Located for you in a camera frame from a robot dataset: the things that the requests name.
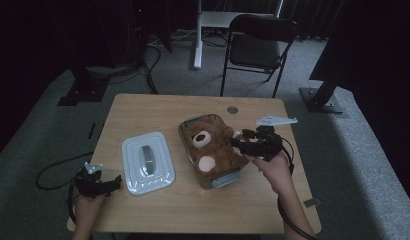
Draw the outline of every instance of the teddy bear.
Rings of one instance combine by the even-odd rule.
[[[203,179],[217,179],[224,173],[242,169],[249,162],[230,144],[230,138],[235,137],[233,128],[226,126],[217,115],[195,119],[183,125],[182,132],[195,171]]]

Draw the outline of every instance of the chair seat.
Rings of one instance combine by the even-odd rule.
[[[280,67],[280,51],[277,41],[259,40],[248,35],[235,35],[230,62],[241,66]]]

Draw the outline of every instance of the white desk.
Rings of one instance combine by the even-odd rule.
[[[278,16],[283,1],[279,2],[274,14],[256,14],[261,16]],[[210,12],[202,11],[202,0],[198,0],[198,21],[196,29],[196,51],[194,68],[201,68],[202,60],[202,27],[219,27],[228,28],[230,22],[237,15],[243,14],[239,12]]]

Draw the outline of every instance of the container lid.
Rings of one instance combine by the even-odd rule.
[[[162,133],[126,139],[122,154],[127,189],[131,194],[140,196],[174,182],[174,166]]]

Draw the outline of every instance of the person's right hand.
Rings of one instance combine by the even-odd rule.
[[[291,190],[293,187],[290,175],[289,162],[283,151],[280,151],[271,161],[266,162],[261,158],[246,156],[264,174],[277,194]]]

